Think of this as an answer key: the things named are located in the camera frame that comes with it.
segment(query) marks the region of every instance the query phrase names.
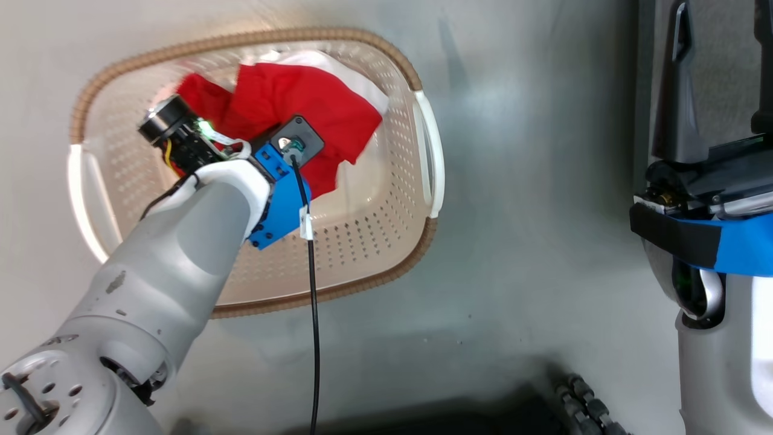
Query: basket handle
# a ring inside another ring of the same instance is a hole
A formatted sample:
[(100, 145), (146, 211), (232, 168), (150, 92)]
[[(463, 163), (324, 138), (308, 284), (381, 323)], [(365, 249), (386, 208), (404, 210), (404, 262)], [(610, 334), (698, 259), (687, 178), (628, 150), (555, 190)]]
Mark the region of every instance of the basket handle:
[[(419, 135), (418, 142), (425, 143), (429, 156), (427, 158), (432, 162), (432, 203), (430, 208), (430, 218), (436, 219), (440, 213), (440, 209), (443, 207), (443, 197), (445, 196), (445, 162), (443, 159), (443, 145), (440, 139), (440, 131), (438, 130), (438, 123), (435, 121), (434, 112), (430, 105), (427, 96), (424, 95), (424, 91), (415, 91), (416, 102), (419, 108), (418, 113), (414, 113), (416, 118), (421, 116), (421, 121), (424, 124), (424, 129), (417, 128), (417, 134)], [(422, 173), (429, 175), (429, 171), (426, 169), (427, 162), (424, 159), (424, 153), (420, 152)]]
[[(91, 186), (92, 191), (88, 195), (83, 185), (85, 176), (89, 176), (94, 182)], [(83, 150), (81, 144), (70, 145), (70, 155), (67, 157), (67, 186), (70, 190), (70, 204), (73, 206), (78, 229), (97, 261), (104, 263), (109, 255), (103, 240), (115, 249), (121, 243), (121, 233), (118, 230), (110, 200), (107, 198), (99, 163), (93, 155)], [(99, 214), (89, 212), (88, 207), (91, 204), (94, 204), (91, 208), (100, 208)], [(97, 229), (90, 216), (100, 216), (99, 220), (94, 221), (102, 224), (101, 227), (106, 229), (107, 237), (102, 239), (97, 235)]]

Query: floor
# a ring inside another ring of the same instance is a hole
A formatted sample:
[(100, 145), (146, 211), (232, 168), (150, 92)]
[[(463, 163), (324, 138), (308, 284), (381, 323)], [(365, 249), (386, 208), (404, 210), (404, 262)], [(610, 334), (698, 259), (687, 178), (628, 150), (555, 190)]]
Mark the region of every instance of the floor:
[[(485, 405), (544, 391), (546, 370), (557, 365), (582, 373), (628, 430), (683, 433), (677, 308), (628, 231), (634, 2), (7, 8), (0, 128), (13, 161), (0, 175), (0, 365), (47, 337), (97, 269), (65, 183), (68, 116), (92, 74), (217, 33), (357, 26), (414, 62), (440, 125), (448, 185), (437, 237), (416, 269), (320, 306), (321, 421)], [(215, 435), (302, 428), (311, 410), (310, 317), (304, 308), (210, 322), (154, 414), (166, 429), (188, 418)]]

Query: laundry basket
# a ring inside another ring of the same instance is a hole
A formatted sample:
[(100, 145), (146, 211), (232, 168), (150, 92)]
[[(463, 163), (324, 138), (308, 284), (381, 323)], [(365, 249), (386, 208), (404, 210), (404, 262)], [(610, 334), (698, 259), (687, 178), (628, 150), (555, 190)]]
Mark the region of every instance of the laundry basket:
[[(78, 227), (104, 262), (174, 175), (137, 124), (190, 73), (233, 88), (240, 60), (285, 50), (321, 50), (374, 82), (388, 112), (338, 188), (312, 201), (320, 300), (388, 283), (427, 251), (443, 203), (438, 127), (421, 81), (394, 46), (357, 29), (295, 29), (220, 36), (116, 63), (83, 90), (73, 110), (67, 172)], [(307, 245), (295, 233), (263, 251), (242, 247), (213, 317), (308, 303)]]

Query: red cloth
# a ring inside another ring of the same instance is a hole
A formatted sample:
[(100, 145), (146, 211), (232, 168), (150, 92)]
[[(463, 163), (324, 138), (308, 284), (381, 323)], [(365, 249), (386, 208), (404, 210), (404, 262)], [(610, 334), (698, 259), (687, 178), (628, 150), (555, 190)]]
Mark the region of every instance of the red cloth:
[(354, 163), (381, 114), (335, 75), (314, 67), (256, 63), (241, 65), (233, 94), (198, 74), (190, 74), (177, 93), (218, 132), (251, 140), (301, 115), (325, 142), (325, 148), (301, 174), (319, 197), (335, 189), (343, 160)]

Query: white cable tie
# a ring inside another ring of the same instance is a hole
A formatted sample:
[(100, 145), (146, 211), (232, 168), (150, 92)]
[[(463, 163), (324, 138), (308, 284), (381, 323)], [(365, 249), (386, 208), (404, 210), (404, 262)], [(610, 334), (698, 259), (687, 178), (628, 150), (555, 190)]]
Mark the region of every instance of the white cable tie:
[(308, 207), (302, 207), (299, 211), (301, 217), (301, 238), (304, 240), (314, 240), (314, 230), (312, 229), (312, 214)]
[(203, 132), (204, 136), (215, 142), (218, 142), (224, 146), (232, 146), (237, 143), (242, 144), (242, 149), (236, 154), (231, 154), (229, 159), (242, 159), (246, 160), (252, 154), (252, 145), (244, 139), (232, 139), (223, 133), (216, 132), (213, 128), (208, 128), (206, 132)]

